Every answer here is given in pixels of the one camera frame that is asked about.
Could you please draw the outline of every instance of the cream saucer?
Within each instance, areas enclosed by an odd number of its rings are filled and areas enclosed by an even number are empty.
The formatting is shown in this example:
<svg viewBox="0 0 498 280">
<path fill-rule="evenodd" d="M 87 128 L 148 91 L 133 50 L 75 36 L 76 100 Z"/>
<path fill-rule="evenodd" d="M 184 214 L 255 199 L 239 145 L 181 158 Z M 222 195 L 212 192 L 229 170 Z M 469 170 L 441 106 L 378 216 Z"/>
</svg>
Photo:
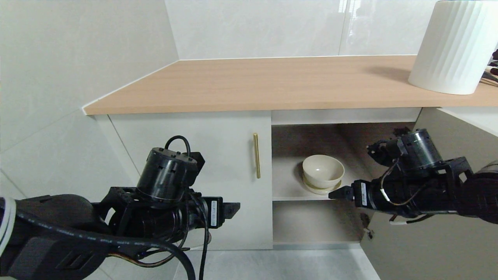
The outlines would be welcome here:
<svg viewBox="0 0 498 280">
<path fill-rule="evenodd" d="M 329 194 L 329 192 L 331 191 L 334 191 L 338 188 L 341 187 L 341 183 L 342 183 L 342 180 L 339 181 L 339 183 L 337 183 L 337 185 L 333 186 L 333 187 L 330 187 L 330 188 L 326 188 L 326 189 L 322 189 L 322 188 L 317 188 L 315 187 L 314 185 L 312 185 L 308 179 L 306 179 L 306 177 L 303 175 L 303 182 L 304 182 L 304 185 L 306 186 L 306 188 L 311 191 L 312 193 L 316 193 L 316 194 L 319 194 L 319 195 L 327 195 Z"/>
</svg>

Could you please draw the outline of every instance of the wooden countertop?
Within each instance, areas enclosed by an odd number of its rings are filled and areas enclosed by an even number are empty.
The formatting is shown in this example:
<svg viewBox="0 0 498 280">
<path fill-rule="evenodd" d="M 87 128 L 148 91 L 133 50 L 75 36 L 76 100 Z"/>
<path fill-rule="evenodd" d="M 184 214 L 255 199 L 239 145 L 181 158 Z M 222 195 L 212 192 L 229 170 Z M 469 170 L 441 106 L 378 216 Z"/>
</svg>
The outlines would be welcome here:
<svg viewBox="0 0 498 280">
<path fill-rule="evenodd" d="M 178 61 L 84 108 L 88 115 L 498 106 L 498 87 L 449 95 L 408 83 L 415 56 Z"/>
</svg>

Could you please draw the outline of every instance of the floor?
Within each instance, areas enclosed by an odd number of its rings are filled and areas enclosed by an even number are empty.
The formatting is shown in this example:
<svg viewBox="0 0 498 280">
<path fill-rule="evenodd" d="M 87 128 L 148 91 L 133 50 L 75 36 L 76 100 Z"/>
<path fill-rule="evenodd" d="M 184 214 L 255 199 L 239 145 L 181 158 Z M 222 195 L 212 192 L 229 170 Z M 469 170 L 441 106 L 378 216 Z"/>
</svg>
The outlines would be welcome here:
<svg viewBox="0 0 498 280">
<path fill-rule="evenodd" d="M 201 252 L 187 253 L 199 276 Z M 179 266 L 174 280 L 186 280 Z M 380 280 L 362 249 L 210 251 L 206 280 Z"/>
</svg>

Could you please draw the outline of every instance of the bowl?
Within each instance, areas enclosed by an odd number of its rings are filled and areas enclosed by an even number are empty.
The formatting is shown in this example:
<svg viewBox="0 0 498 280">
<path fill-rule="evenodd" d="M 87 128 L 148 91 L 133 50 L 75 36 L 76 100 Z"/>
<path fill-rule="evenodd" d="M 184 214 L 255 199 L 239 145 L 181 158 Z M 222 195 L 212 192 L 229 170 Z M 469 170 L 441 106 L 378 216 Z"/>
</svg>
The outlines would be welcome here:
<svg viewBox="0 0 498 280">
<path fill-rule="evenodd" d="M 304 176 L 317 188 L 331 188 L 337 185 L 344 176 L 344 165 L 324 154 L 315 154 L 303 161 Z"/>
</svg>

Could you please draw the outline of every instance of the label sticker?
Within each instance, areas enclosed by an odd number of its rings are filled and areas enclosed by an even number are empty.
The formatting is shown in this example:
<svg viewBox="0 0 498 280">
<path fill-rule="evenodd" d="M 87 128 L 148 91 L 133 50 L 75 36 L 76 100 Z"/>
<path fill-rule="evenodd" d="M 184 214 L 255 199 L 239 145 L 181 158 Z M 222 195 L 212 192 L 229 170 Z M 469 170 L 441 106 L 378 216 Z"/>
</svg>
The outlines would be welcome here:
<svg viewBox="0 0 498 280">
<path fill-rule="evenodd" d="M 362 205 L 366 206 L 367 203 L 367 185 L 362 183 Z"/>
<path fill-rule="evenodd" d="M 211 226 L 216 227 L 217 221 L 216 216 L 218 215 L 218 202 L 216 200 L 211 201 Z"/>
</svg>

